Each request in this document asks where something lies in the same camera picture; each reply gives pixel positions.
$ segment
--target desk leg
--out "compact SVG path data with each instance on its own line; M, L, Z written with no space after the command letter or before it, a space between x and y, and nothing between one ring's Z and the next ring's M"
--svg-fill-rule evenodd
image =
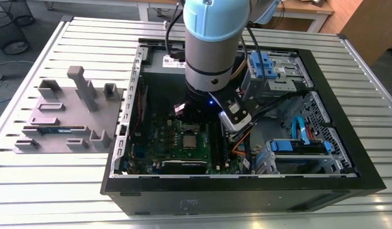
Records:
M313 20L307 32L318 32L322 28L323 22L327 19L327 14L317 14Z
M45 9L52 11L53 10L53 1L44 1Z
M148 3L137 2L139 20L140 21L148 21L147 9L148 9Z

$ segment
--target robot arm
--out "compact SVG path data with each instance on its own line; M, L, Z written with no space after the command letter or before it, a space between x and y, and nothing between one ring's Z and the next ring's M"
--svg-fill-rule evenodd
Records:
M214 99L222 109L218 117L230 132L238 132L251 120L227 86L242 32L248 20L267 23L278 3L279 0L187 0L184 4L187 86Z

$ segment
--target sticker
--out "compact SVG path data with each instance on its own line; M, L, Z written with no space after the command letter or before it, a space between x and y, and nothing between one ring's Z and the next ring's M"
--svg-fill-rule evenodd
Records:
M246 160L246 158L243 158L242 164L243 164L244 167L248 169L250 163L248 163L248 161Z
M163 68L186 68L186 63L179 62L176 59L170 58L168 55L163 56Z
M57 132L59 133L71 133L71 130L59 129Z
M275 72L282 72L282 73L285 72L283 68L273 68L273 69L274 69Z
M331 12L327 12L327 11L317 11L315 13L331 14Z

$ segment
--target slotted metal tabletop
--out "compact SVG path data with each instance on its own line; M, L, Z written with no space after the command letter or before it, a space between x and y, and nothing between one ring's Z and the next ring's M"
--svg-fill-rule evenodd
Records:
M170 37L183 40L183 25ZM127 88L137 38L164 37L162 23L73 18L61 21L0 118L0 226L112 228L392 229L392 98L350 44L331 34L254 30L262 46L311 50L386 189L313 213L125 216L99 194L107 152L12 152L38 97L41 79L73 86L65 72L83 66L93 86ZM251 44L247 33L243 39Z

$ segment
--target green motherboard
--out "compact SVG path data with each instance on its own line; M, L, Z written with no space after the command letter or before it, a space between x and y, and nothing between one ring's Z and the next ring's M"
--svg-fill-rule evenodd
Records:
M206 174L232 174L236 163L211 163L208 125L186 124L171 116L152 114L145 145L135 148L140 174L157 174L162 161L203 161Z

